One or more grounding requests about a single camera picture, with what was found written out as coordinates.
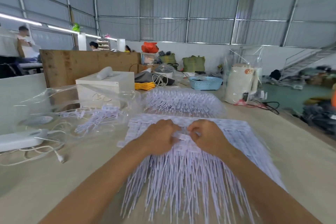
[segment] person's right hand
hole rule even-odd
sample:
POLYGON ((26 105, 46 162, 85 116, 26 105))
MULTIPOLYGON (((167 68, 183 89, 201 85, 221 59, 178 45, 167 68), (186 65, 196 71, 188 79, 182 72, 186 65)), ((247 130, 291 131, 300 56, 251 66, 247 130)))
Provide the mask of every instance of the person's right hand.
POLYGON ((213 121, 196 120, 189 125, 188 131, 191 139, 201 150, 217 157, 232 147, 213 121))

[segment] metal staircase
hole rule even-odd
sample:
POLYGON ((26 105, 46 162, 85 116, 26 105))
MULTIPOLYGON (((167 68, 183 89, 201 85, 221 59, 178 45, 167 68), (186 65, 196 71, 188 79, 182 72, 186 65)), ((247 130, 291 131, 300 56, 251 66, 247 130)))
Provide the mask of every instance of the metal staircase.
POLYGON ((306 49, 286 59, 284 68, 281 70, 280 80, 283 80, 289 76, 296 75, 299 71, 309 66, 310 64, 319 61, 329 55, 335 54, 336 42, 326 47, 323 47, 320 50, 313 50, 304 55, 299 55, 305 50, 306 49))

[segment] dark pants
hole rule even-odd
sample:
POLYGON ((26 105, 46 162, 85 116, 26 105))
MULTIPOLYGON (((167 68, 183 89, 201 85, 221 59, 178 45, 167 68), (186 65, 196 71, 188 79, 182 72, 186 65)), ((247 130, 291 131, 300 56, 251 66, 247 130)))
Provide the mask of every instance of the dark pants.
POLYGON ((0 56, 0 79, 23 75, 16 61, 17 57, 0 56))

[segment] forearm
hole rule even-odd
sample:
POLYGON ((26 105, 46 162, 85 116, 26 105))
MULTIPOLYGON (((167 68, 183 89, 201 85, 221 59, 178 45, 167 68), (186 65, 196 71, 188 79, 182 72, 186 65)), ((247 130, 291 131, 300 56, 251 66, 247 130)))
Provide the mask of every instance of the forearm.
POLYGON ((146 156, 141 142, 130 142, 65 197, 40 224, 96 222, 127 177, 146 156))
POLYGON ((234 148, 219 158, 231 169, 245 188, 249 200, 254 204, 265 223, 321 224, 290 194, 271 180, 240 150, 234 148))

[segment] light blue basket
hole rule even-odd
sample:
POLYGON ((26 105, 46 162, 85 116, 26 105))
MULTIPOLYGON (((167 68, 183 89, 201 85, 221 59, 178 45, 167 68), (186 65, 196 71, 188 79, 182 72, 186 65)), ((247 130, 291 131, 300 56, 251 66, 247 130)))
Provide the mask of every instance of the light blue basket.
POLYGON ((223 79, 217 77, 202 77, 202 81, 196 81, 198 76, 189 77, 190 86, 196 90, 219 90, 223 79))

